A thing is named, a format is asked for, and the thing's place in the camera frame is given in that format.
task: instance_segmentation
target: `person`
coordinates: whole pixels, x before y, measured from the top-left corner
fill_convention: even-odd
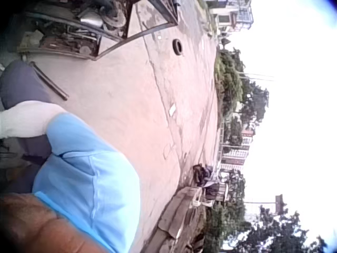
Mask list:
[[[128,252],[140,216],[127,158],[53,104],[32,67],[0,77],[0,139],[17,137],[31,165],[0,196],[0,226],[23,252]]]

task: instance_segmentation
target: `sky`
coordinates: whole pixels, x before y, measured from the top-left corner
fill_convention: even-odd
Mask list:
[[[257,81],[270,102],[244,165],[245,201],[282,193],[310,238],[337,247],[337,15],[323,0],[253,0],[252,12],[226,48],[241,50],[246,73],[276,81]]]

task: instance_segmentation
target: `metal frame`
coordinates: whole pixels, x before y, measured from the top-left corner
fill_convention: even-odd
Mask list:
[[[108,53],[112,52],[113,50],[133,41],[136,40],[137,38],[143,37],[147,34],[151,34],[157,31],[160,31],[162,29],[166,29],[169,27],[173,27],[173,26],[177,26],[178,25],[178,15],[177,15],[177,7],[175,4],[172,3],[172,0],[166,0],[168,3],[171,3],[171,8],[172,10],[170,10],[170,8],[163,2],[163,0],[148,0],[154,7],[155,9],[157,9],[159,11],[159,13],[165,18],[165,20],[167,21],[167,23],[161,24],[161,25],[157,25],[151,28],[148,28],[146,30],[143,30],[137,34],[134,34],[130,37],[127,37],[125,39],[112,35],[109,32],[106,32],[100,28],[91,26],[91,25],[87,25],[87,24],[83,24],[81,22],[78,21],[71,21],[68,20],[66,18],[62,18],[62,17],[56,17],[53,15],[47,15],[44,13],[39,13],[39,12],[26,12],[25,15],[27,17],[32,17],[32,18],[41,18],[44,20],[49,20],[49,21],[53,21],[53,22],[58,22],[58,23],[63,23],[63,24],[67,24],[70,26],[75,26],[78,28],[84,28],[87,29],[93,33],[96,33],[97,35],[103,36],[103,37],[107,37],[111,40],[117,41],[117,44],[107,48],[106,50],[104,50],[102,53],[100,53],[97,56],[91,56],[91,55],[83,55],[80,53],[75,53],[75,52],[66,52],[66,51],[61,51],[61,50],[54,50],[54,49],[47,49],[47,48],[18,48],[17,52],[18,53],[54,53],[54,54],[59,54],[59,55],[66,55],[66,56],[72,56],[72,57],[76,57],[76,58],[80,58],[80,59],[90,59],[92,61],[97,61],[100,58],[106,56]],[[131,11],[132,11],[132,6],[137,3],[138,0],[135,0],[131,6],[130,9],[128,10],[128,18],[127,18],[127,22],[126,22],[126,34],[128,33],[128,28],[130,25],[130,19],[131,19]]]

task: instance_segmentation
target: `gray fabric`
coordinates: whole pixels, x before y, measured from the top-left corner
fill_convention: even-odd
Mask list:
[[[44,84],[34,69],[19,60],[12,62],[2,73],[0,97],[5,109],[29,100],[51,102]],[[25,151],[26,160],[43,164],[51,154],[51,146],[46,135],[18,140]]]

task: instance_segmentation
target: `concrete ground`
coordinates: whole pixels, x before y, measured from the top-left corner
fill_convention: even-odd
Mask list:
[[[142,211],[131,252],[140,252],[191,166],[213,163],[217,146],[216,44],[197,1],[182,1],[179,20],[179,26],[132,41],[98,62],[29,56],[70,95],[64,102],[51,92],[53,100],[123,152],[140,176]],[[161,21],[142,0],[129,33]],[[173,52],[174,38],[183,44],[182,56]],[[1,61],[6,65],[10,58],[2,54]]]

